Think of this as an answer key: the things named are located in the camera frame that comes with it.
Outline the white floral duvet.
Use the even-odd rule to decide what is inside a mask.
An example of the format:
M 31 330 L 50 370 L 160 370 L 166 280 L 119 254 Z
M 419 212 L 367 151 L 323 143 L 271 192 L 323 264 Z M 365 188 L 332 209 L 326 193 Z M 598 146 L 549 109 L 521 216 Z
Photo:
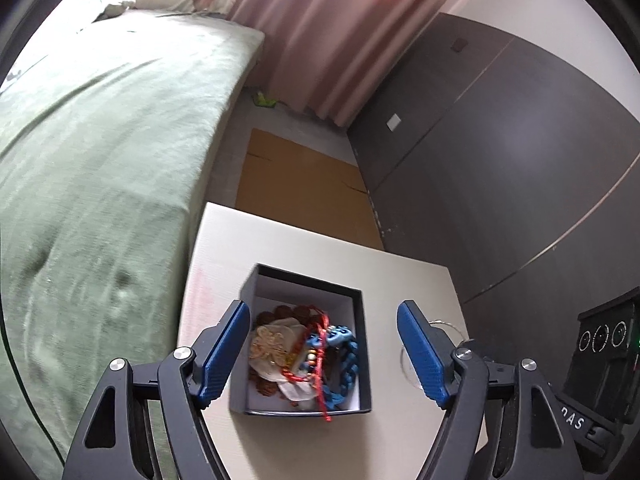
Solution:
M 12 86 L 50 51 L 61 47 L 96 20 L 117 18 L 135 3 L 136 0 L 62 0 L 29 39 L 2 81 L 1 90 Z

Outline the pink curtain right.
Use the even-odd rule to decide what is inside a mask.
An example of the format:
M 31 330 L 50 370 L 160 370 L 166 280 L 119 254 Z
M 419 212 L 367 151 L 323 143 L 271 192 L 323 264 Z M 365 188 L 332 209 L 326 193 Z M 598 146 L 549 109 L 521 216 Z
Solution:
M 231 21 L 266 36 L 250 85 L 348 126 L 446 0 L 236 0 Z

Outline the white wall socket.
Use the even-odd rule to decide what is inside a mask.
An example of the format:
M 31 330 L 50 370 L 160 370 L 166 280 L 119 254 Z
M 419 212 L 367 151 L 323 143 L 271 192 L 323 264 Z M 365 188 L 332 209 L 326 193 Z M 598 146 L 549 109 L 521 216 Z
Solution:
M 386 127 L 388 128 L 388 130 L 394 131 L 400 123 L 400 117 L 397 114 L 393 114 L 393 116 L 386 122 Z

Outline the green item on floor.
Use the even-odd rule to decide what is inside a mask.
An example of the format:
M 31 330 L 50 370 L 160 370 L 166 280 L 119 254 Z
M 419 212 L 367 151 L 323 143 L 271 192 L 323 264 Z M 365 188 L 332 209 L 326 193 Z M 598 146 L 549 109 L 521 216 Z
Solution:
M 255 106 L 263 108 L 275 108 L 278 104 L 277 99 L 269 99 L 261 91 L 256 91 L 252 95 L 252 101 Z

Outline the bed with green sheet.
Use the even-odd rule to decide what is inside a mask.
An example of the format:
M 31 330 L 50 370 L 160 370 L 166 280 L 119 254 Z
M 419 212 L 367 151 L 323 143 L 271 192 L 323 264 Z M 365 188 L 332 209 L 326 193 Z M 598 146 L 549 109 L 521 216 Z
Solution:
M 209 171 L 264 42 L 129 11 L 2 93 L 1 419 L 38 477 L 61 477 L 111 359 L 175 347 Z

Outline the silver hoop bangle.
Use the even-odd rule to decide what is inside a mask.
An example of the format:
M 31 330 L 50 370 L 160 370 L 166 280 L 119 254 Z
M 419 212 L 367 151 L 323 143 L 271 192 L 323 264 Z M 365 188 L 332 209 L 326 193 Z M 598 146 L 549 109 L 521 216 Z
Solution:
M 399 364 L 407 382 L 420 391 L 447 390 L 452 376 L 450 353 L 466 341 L 466 333 L 453 322 L 406 315 L 400 323 Z

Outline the gold butterfly brooch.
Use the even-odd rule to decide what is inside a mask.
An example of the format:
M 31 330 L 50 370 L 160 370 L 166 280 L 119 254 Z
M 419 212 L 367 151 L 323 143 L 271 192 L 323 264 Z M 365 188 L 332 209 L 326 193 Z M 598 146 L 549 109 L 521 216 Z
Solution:
M 266 360 L 277 366 L 285 366 L 288 352 L 295 340 L 295 334 L 286 326 L 259 326 L 250 342 L 251 360 Z

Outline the brown cardboard floor mat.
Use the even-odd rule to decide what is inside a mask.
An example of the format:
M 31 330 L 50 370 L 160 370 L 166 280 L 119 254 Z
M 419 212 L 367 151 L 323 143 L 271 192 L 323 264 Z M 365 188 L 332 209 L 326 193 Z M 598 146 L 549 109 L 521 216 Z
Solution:
M 359 169 L 270 132 L 250 134 L 235 208 L 382 250 Z

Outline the white organza pouch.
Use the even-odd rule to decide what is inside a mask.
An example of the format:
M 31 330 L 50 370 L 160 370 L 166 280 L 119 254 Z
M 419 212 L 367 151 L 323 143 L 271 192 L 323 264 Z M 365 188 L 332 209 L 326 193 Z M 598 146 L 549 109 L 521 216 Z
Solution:
M 296 318 L 259 325 L 250 334 L 248 378 L 261 396 L 280 396 L 292 405 L 318 398 L 311 372 L 303 369 L 307 327 Z

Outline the dark wardrobe panels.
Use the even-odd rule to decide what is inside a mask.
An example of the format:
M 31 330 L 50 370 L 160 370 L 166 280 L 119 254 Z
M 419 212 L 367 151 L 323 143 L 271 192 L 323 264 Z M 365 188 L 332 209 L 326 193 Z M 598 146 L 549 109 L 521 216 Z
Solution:
M 638 122 L 548 51 L 440 14 L 348 135 L 385 247 L 448 268 L 481 344 L 486 308 L 580 313 L 638 284 Z

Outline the black jewelry box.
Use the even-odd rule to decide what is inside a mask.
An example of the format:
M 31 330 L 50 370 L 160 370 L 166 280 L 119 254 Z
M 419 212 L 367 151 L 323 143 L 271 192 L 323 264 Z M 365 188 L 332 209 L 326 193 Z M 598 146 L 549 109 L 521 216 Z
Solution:
M 250 333 L 231 375 L 231 411 L 326 420 L 371 411 L 359 290 L 258 263 L 241 300 Z

